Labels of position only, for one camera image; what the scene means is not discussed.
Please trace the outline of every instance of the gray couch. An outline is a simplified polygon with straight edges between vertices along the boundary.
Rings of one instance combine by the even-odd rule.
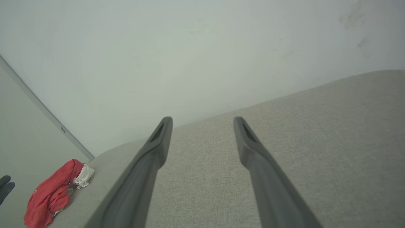
[[[235,116],[325,228],[405,227],[405,71],[348,77],[174,129],[146,227],[261,227]],[[90,162],[90,185],[75,191],[51,227],[84,226],[143,143]]]

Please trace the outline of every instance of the red garment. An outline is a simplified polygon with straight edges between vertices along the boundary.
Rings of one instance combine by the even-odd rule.
[[[24,224],[28,228],[46,227],[52,222],[52,214],[69,203],[66,190],[69,183],[78,177],[83,164],[72,159],[60,167],[51,177],[42,182],[32,193],[28,201]]]

